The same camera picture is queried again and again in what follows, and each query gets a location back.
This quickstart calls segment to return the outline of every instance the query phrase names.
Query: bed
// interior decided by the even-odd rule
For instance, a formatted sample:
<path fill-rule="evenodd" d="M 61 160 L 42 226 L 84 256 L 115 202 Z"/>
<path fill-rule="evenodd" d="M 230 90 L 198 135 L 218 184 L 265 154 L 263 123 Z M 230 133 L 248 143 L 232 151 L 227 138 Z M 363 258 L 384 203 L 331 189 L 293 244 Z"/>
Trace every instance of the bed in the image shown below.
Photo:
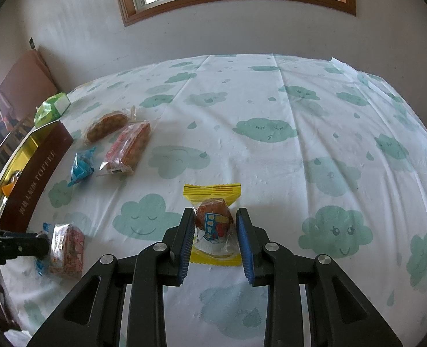
<path fill-rule="evenodd" d="M 106 253 L 127 257 L 161 240 L 190 206 L 185 183 L 241 183 L 232 213 L 247 207 L 254 225 L 294 254 L 331 255 L 404 346 L 426 334 L 427 130 L 383 78 L 336 59 L 212 55 L 106 76 L 69 98 L 61 120 L 74 144 L 29 231 L 44 222 L 80 227 L 83 272 Z M 68 188 L 92 118 L 131 105 L 157 122 L 135 173 L 94 174 Z M 96 145 L 97 163 L 115 139 Z M 1 271 L 31 333 L 75 284 L 39 277 L 33 258 Z M 192 263 L 180 288 L 164 289 L 168 346 L 262 346 L 266 304 L 242 266 Z M 126 298 L 121 346 L 128 306 Z"/>

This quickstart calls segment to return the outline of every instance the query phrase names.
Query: plastic wrapper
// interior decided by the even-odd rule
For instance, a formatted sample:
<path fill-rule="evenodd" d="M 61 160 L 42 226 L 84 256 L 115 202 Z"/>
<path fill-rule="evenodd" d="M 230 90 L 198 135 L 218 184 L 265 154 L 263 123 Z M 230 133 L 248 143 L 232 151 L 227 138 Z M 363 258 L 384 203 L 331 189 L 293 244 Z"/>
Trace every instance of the plastic wrapper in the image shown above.
<path fill-rule="evenodd" d="M 71 169 L 71 181 L 67 186 L 72 186 L 85 180 L 95 171 L 93 168 L 93 152 L 95 149 L 96 147 L 76 153 Z"/>
<path fill-rule="evenodd" d="M 241 184 L 186 184 L 183 195 L 191 202 L 196 212 L 196 236 L 191 262 L 240 265 L 236 227 L 229 207 L 241 195 Z"/>
<path fill-rule="evenodd" d="M 90 145 L 91 143 L 99 141 L 107 135 L 122 129 L 124 126 L 135 122 L 135 106 L 97 116 L 92 120 L 91 124 L 85 131 L 83 143 L 85 145 Z"/>
<path fill-rule="evenodd" d="M 145 151 L 150 134 L 151 126 L 147 121 L 126 127 L 106 153 L 98 175 L 133 172 Z"/>
<path fill-rule="evenodd" d="M 78 279 L 82 275 L 83 233 L 72 224 L 57 224 L 50 250 L 52 274 Z"/>
<path fill-rule="evenodd" d="M 45 100 L 42 105 L 37 108 L 34 117 L 34 125 L 39 128 L 52 121 L 58 120 L 66 112 L 67 108 L 71 105 L 69 98 L 64 92 L 53 95 Z"/>
<path fill-rule="evenodd" d="M 53 240 L 53 231 L 55 230 L 55 226 L 53 226 L 50 223 L 43 223 L 42 225 L 42 231 L 40 231 L 40 234 L 45 234 L 46 236 L 48 236 L 48 241 L 50 242 L 50 247 L 51 247 L 51 242 Z M 50 256 L 47 255 L 44 258 L 36 258 L 36 271 L 37 274 L 41 277 L 43 277 L 44 275 L 48 275 L 49 273 L 49 266 L 50 266 Z"/>
<path fill-rule="evenodd" d="M 3 333 L 6 339 L 10 341 L 13 347 L 27 347 L 32 336 L 28 331 L 7 330 Z"/>

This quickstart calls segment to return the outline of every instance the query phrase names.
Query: wrapped pastry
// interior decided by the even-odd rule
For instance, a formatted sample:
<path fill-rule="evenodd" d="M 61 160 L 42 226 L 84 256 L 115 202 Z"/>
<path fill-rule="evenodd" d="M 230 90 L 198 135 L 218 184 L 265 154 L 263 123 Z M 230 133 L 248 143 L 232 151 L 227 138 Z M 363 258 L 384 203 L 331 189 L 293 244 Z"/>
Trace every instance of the wrapped pastry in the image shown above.
<path fill-rule="evenodd" d="M 53 230 L 49 271 L 66 278 L 80 278 L 83 263 L 83 233 L 72 224 L 57 224 Z"/>
<path fill-rule="evenodd" d="M 90 145 L 91 143 L 99 141 L 107 135 L 122 129 L 127 124 L 134 122 L 134 106 L 95 117 L 85 132 L 83 143 L 85 145 Z"/>
<path fill-rule="evenodd" d="M 240 251 L 229 206 L 241 195 L 241 184 L 186 184 L 183 195 L 191 202 L 196 212 L 196 237 L 191 261 L 214 265 L 240 265 Z"/>
<path fill-rule="evenodd" d="M 133 172 L 149 141 L 151 126 L 148 122 L 129 125 L 104 157 L 99 175 Z"/>

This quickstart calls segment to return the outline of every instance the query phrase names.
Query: gold box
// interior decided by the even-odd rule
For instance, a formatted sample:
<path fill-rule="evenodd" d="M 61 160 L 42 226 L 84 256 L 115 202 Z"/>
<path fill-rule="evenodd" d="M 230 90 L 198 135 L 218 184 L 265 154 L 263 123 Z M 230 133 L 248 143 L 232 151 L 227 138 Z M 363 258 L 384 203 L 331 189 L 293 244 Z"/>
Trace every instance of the gold box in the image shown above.
<path fill-rule="evenodd" d="M 26 231 L 43 189 L 72 143 L 59 120 L 30 131 L 23 139 L 0 174 L 0 229 Z M 7 198 L 2 187 L 19 171 Z"/>

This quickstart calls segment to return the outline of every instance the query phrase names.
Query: orange object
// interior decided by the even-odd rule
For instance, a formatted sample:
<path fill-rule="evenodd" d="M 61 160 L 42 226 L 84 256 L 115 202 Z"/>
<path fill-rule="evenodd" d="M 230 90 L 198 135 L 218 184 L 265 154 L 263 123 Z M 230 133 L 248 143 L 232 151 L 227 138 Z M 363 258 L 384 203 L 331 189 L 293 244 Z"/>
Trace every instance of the orange object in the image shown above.
<path fill-rule="evenodd" d="M 9 197 L 13 188 L 14 188 L 14 184 L 16 184 L 17 182 L 17 178 L 14 179 L 14 181 L 12 183 L 9 183 L 5 186 L 2 186 L 2 192 L 5 195 L 5 197 Z"/>

